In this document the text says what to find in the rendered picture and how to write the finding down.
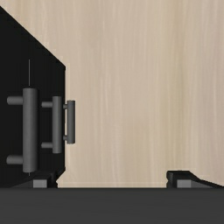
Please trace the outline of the cabinet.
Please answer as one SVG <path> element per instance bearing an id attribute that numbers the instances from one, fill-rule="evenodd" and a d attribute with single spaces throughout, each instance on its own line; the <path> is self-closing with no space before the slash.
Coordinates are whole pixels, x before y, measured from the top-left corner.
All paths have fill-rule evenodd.
<path id="1" fill-rule="evenodd" d="M 75 143 L 75 102 L 66 67 L 0 7 L 0 188 L 66 170 Z"/>

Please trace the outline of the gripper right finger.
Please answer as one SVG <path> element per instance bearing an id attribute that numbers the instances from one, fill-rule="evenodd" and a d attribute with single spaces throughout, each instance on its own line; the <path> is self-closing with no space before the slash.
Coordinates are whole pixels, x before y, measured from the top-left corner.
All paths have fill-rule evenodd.
<path id="1" fill-rule="evenodd" d="M 166 178 L 167 188 L 222 188 L 222 185 L 200 179 L 190 171 L 168 171 Z"/>

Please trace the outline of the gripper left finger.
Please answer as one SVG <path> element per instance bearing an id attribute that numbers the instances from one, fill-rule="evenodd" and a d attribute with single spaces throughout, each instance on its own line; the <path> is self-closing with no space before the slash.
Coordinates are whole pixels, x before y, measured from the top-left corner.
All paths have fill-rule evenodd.
<path id="1" fill-rule="evenodd" d="M 16 188 L 57 188 L 57 179 L 55 172 L 39 172 L 16 183 Z"/>

